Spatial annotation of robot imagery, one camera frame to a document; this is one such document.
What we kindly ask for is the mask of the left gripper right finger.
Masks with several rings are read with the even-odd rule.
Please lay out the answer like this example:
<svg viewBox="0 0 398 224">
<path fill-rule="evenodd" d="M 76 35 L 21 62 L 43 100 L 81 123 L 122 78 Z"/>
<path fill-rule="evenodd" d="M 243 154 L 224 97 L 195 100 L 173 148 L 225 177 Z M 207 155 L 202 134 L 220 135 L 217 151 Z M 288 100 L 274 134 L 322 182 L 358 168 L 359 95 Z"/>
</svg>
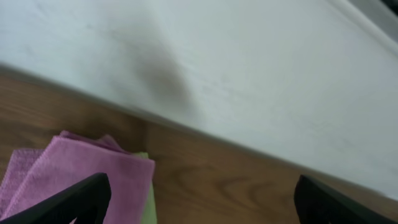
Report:
<svg viewBox="0 0 398 224">
<path fill-rule="evenodd" d="M 297 182 L 294 204 L 301 224 L 397 224 L 306 175 Z"/>
</svg>

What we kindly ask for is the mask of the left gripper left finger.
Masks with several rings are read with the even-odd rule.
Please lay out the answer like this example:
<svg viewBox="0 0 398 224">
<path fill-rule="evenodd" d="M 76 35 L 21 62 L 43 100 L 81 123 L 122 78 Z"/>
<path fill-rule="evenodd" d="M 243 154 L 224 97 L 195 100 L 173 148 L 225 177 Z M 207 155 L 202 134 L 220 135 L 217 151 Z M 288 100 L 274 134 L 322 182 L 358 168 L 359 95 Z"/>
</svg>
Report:
<svg viewBox="0 0 398 224">
<path fill-rule="evenodd" d="M 96 173 L 1 224 L 102 224 L 110 199 L 107 174 Z"/>
</svg>

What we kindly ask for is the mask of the purple microfiber cloth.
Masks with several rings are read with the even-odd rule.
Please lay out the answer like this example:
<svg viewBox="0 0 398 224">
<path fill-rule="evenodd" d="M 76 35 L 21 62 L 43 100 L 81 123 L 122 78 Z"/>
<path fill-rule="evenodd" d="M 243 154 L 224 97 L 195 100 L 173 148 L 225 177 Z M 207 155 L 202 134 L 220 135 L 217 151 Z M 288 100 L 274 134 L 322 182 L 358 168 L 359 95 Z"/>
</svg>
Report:
<svg viewBox="0 0 398 224">
<path fill-rule="evenodd" d="M 104 222 L 131 223 L 128 190 L 133 167 L 133 154 L 123 151 L 109 136 L 92 141 L 62 133 L 53 137 L 22 178 L 2 218 L 9 218 L 102 172 L 107 174 L 111 187 L 111 200 Z"/>
</svg>

